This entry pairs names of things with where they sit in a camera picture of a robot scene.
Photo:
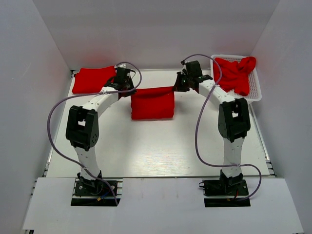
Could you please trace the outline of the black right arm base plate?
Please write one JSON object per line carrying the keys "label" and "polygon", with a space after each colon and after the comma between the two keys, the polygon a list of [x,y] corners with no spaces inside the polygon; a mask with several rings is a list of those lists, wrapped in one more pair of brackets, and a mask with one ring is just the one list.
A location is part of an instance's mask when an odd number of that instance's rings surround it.
{"label": "black right arm base plate", "polygon": [[228,190],[222,187],[219,180],[203,180],[198,184],[203,190],[205,208],[229,208],[250,207],[250,199],[244,199],[249,195],[246,180],[230,187]]}

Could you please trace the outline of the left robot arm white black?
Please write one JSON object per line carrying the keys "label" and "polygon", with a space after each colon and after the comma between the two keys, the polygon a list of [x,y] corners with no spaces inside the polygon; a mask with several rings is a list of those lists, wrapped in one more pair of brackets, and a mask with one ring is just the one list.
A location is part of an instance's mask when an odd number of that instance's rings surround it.
{"label": "left robot arm white black", "polygon": [[118,67],[116,75],[109,78],[102,94],[94,96],[81,106],[73,105],[69,109],[66,139],[77,153],[81,164],[78,179],[91,194],[97,195],[104,188],[99,180],[102,173],[97,164],[95,145],[99,139],[99,117],[121,97],[128,97],[136,92],[131,78],[133,70]]}

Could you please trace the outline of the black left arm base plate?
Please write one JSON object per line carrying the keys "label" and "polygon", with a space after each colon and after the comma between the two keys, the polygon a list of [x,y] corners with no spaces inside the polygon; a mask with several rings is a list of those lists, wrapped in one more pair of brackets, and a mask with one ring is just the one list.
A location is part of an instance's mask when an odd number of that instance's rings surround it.
{"label": "black left arm base plate", "polygon": [[83,184],[76,178],[71,198],[72,207],[117,207],[122,195],[122,180],[108,180],[110,188],[102,181],[96,188]]}

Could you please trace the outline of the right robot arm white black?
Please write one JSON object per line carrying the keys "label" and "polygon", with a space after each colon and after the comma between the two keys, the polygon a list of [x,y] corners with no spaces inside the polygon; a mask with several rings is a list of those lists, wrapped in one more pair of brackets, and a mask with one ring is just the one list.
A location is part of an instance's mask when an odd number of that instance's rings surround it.
{"label": "right robot arm white black", "polygon": [[217,107],[217,127],[224,141],[220,177],[218,180],[203,181],[201,187],[206,196],[238,195],[239,189],[244,186],[240,167],[242,145],[251,128],[247,101],[234,98],[217,85],[212,77],[204,75],[197,60],[182,61],[182,65],[173,91],[187,92],[193,89]]}

